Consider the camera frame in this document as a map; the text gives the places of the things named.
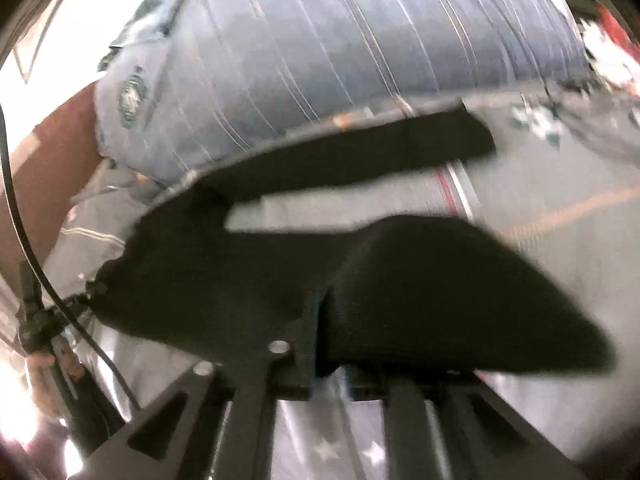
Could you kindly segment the left hand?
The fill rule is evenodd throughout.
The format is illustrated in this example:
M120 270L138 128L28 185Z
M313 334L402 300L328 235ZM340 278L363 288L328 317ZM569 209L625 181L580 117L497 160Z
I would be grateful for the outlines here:
M60 418L61 412L52 396L44 372L50 370L55 364L60 364L62 370L66 371L73 382L77 382L86 374L81 360L68 344L62 344L61 358L61 362L58 363L53 354L36 351L26 359L29 394L38 410L53 418Z

